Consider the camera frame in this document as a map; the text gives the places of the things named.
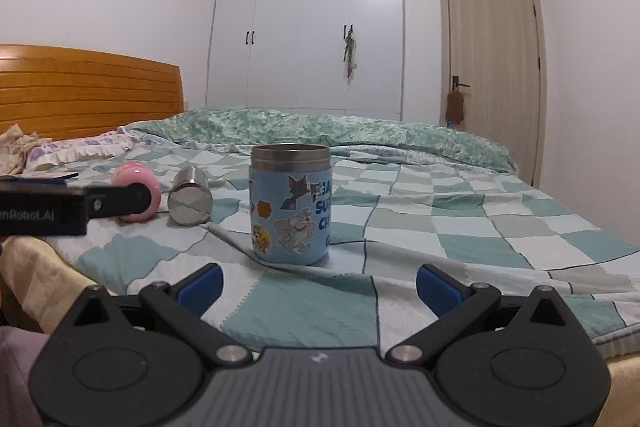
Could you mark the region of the blue cartoon cup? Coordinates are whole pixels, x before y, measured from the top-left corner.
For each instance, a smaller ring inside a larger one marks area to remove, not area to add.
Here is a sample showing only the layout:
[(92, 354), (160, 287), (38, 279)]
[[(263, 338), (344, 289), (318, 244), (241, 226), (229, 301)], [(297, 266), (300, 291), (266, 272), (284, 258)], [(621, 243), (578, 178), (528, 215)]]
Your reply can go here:
[(250, 236), (269, 263), (314, 265), (330, 245), (330, 150), (314, 144), (257, 145), (250, 153)]

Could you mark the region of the beige wooden door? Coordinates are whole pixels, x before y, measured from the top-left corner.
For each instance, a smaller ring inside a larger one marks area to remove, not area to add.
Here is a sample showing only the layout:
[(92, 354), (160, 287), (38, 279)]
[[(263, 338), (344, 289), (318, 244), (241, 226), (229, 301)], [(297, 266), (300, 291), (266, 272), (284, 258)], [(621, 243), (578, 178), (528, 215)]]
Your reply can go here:
[(440, 0), (445, 126), (451, 77), (469, 88), (455, 128), (510, 150), (518, 175), (537, 186), (544, 159), (547, 63), (540, 0)]

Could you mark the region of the brown plush hanging toy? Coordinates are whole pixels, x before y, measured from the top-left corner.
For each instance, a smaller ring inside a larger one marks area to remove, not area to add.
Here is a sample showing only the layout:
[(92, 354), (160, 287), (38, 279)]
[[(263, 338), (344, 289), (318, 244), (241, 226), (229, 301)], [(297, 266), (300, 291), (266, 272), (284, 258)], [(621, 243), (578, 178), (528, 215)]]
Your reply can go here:
[(447, 94), (445, 119), (448, 127), (459, 126), (464, 121), (464, 95), (459, 90)]

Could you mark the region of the white wardrobe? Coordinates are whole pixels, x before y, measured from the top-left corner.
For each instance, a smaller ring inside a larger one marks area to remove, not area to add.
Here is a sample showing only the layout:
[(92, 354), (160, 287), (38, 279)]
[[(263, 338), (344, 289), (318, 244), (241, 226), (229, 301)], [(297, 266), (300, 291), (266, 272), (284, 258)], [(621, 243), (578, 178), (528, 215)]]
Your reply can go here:
[(206, 104), (398, 119), (404, 41), (404, 0), (216, 0)]

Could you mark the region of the checkered green bedspread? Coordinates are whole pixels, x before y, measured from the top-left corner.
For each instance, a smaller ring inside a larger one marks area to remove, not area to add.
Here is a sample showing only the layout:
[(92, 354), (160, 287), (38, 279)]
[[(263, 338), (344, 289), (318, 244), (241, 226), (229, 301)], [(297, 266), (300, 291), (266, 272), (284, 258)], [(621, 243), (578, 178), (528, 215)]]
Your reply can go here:
[(434, 321), (416, 295), (425, 263), (508, 296), (551, 286), (605, 358), (639, 349), (638, 247), (516, 176), (341, 148), (332, 159), (329, 252), (312, 267), (288, 267), (252, 251), (271, 239), (250, 225), (247, 155), (140, 144), (128, 158), (163, 187), (184, 167), (202, 169), (213, 194), (209, 221), (179, 227), (166, 210), (144, 223), (100, 219), (52, 247), (119, 294), (218, 263), (224, 292), (206, 321), (250, 349), (388, 349)]

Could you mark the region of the green hanging ornament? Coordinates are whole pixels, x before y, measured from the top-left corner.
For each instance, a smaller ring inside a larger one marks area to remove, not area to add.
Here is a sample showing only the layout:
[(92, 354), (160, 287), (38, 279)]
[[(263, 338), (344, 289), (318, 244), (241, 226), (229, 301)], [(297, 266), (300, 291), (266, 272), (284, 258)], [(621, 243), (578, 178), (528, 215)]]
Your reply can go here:
[(355, 55), (357, 49), (354, 26), (345, 27), (344, 43), (343, 63), (345, 64), (345, 76), (347, 80), (352, 80), (356, 69)]

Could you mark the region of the wooden headboard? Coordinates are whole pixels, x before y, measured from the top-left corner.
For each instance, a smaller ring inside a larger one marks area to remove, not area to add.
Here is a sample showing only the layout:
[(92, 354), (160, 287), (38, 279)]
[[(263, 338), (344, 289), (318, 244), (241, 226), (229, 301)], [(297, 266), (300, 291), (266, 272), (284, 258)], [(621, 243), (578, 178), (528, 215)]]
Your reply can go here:
[(184, 111), (180, 69), (58, 46), (1, 47), (1, 129), (65, 140)]

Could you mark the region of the green floral quilt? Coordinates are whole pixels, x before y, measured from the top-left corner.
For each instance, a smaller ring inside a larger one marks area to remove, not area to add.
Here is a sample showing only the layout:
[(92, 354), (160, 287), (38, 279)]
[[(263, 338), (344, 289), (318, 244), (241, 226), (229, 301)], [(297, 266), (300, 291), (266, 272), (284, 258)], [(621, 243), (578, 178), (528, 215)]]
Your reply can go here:
[(506, 147), (474, 134), (420, 122), (260, 108), (209, 108), (137, 121), (124, 129), (149, 135), (152, 140), (216, 152), (247, 152), (254, 145), (318, 144), (329, 147), (335, 155), (365, 150), (393, 162), (413, 164), (432, 155), (501, 173), (518, 172)]

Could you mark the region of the beige crumpled cloth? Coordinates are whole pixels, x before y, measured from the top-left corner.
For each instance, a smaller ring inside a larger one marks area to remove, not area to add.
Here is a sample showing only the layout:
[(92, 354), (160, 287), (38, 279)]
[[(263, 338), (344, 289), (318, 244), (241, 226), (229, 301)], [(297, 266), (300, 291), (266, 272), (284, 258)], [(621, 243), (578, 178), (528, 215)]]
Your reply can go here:
[(0, 135), (0, 176), (20, 174), (29, 153), (51, 141), (51, 138), (41, 138), (36, 132), (25, 133), (18, 124), (12, 124)]

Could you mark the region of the dark phone on bed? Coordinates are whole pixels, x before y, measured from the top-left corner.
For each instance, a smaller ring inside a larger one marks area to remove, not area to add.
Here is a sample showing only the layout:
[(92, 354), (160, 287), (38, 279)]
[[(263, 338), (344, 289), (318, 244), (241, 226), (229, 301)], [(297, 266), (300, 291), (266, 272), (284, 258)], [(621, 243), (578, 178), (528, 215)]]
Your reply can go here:
[(17, 183), (66, 184), (68, 181), (77, 178), (78, 173), (73, 171), (30, 172), (18, 174), (17, 176), (0, 176), (0, 181)]

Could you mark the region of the pink steel cup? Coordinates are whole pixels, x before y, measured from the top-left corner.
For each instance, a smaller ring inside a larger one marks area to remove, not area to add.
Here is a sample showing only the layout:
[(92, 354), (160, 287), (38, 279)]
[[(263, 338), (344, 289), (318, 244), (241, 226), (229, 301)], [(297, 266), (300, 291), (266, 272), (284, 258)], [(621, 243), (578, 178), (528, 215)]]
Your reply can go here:
[(141, 161), (127, 161), (118, 166), (112, 176), (114, 186), (125, 187), (132, 196), (129, 208), (134, 213), (122, 216), (125, 222), (145, 222), (152, 219), (160, 207), (162, 189), (152, 170)]

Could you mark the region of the silver steel cup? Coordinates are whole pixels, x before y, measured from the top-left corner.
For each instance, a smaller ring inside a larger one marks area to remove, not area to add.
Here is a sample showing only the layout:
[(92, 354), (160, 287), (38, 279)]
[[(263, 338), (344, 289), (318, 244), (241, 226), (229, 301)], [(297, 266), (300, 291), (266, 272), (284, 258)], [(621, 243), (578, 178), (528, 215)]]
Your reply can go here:
[(167, 206), (171, 219), (177, 225), (194, 227), (209, 220), (213, 201), (205, 172), (198, 167), (186, 167), (176, 174), (172, 182)]

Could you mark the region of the purple floral pillow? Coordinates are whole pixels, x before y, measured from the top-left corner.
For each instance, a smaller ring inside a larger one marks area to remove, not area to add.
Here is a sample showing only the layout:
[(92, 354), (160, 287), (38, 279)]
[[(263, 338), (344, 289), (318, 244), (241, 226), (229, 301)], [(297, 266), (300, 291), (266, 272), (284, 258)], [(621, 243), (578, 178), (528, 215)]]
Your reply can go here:
[(24, 170), (42, 171), (76, 161), (115, 157), (128, 152), (136, 143), (133, 136), (122, 130), (89, 138), (47, 142), (29, 152)]

